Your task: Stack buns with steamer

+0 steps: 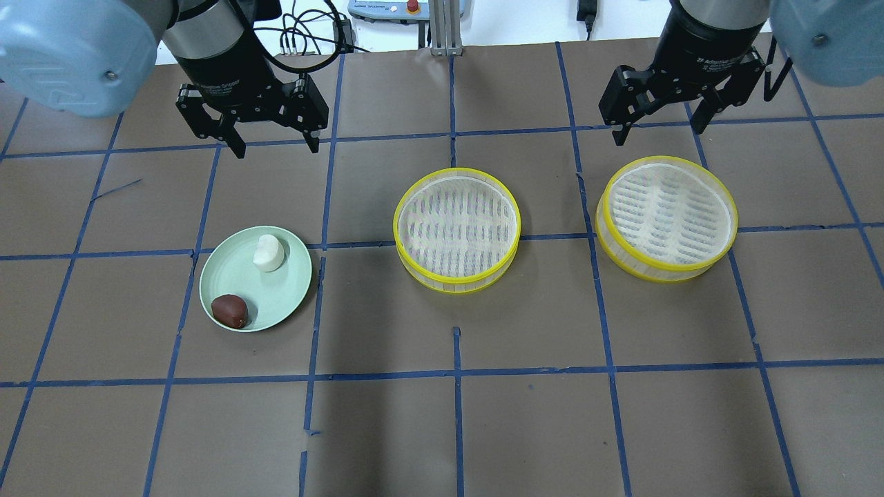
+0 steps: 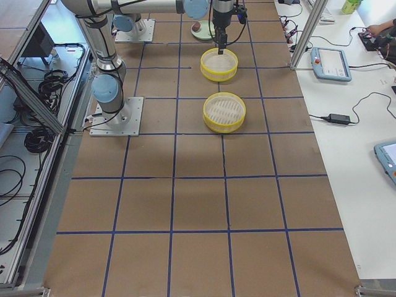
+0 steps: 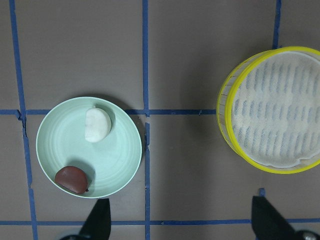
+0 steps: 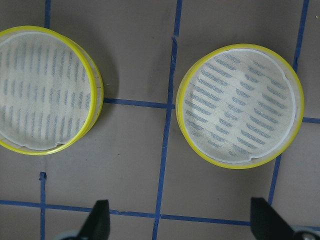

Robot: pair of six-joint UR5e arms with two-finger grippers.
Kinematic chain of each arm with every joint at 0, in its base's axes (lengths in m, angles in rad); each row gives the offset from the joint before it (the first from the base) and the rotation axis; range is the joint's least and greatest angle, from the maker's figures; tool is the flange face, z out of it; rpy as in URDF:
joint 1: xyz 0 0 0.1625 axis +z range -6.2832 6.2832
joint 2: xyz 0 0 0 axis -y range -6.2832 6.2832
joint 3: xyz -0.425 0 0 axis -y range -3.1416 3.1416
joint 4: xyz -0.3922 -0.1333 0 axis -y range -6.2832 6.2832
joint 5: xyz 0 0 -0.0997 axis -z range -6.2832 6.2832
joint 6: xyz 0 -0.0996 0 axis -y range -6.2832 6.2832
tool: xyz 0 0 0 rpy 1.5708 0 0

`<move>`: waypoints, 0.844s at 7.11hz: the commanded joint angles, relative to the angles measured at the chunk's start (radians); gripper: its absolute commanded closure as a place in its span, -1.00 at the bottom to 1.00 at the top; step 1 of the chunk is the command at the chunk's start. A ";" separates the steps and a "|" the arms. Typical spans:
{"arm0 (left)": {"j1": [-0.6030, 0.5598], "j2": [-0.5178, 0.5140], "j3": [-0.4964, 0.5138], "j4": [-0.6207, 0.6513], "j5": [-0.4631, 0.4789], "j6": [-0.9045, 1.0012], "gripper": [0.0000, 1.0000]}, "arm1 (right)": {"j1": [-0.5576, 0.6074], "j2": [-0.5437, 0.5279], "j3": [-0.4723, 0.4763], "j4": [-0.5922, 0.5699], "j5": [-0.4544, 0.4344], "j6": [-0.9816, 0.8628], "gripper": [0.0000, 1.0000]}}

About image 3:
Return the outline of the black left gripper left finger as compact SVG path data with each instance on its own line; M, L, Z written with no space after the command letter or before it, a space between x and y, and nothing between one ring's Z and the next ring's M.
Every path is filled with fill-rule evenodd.
M108 240L111 234L111 209L108 198L98 199L78 233L79 240Z

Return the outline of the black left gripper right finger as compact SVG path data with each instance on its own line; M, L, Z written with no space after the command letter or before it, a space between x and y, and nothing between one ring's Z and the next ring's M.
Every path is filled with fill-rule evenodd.
M296 231L263 196L253 196L251 226L259 240L298 240Z

